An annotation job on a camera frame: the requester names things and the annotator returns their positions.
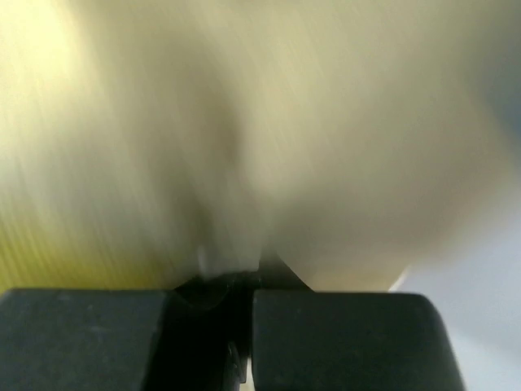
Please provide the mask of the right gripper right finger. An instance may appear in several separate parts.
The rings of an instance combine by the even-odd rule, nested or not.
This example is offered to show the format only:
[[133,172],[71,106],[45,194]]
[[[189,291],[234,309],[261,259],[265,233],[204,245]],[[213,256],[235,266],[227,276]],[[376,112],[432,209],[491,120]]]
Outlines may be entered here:
[[437,308],[417,293],[325,292],[283,261],[252,287],[251,370],[257,390],[462,390]]

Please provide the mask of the white pillow yellow trim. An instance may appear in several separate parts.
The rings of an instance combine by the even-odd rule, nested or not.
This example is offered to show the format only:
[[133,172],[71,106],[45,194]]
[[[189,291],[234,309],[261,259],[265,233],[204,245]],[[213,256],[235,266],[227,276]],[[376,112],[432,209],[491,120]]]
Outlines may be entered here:
[[195,273],[172,165],[76,1],[1,4],[1,288],[164,288]]

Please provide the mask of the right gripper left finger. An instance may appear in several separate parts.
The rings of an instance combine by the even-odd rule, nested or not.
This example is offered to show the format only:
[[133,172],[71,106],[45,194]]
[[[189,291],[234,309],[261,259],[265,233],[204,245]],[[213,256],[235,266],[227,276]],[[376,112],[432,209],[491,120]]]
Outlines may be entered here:
[[173,290],[12,288],[1,296],[4,390],[236,390],[245,274]]

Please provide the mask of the blue tan white pillowcase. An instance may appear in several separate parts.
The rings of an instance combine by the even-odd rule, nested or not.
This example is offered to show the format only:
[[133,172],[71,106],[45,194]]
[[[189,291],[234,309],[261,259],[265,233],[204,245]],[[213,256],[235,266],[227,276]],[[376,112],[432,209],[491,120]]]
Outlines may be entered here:
[[127,257],[384,288],[520,196],[517,1],[93,1],[85,29]]

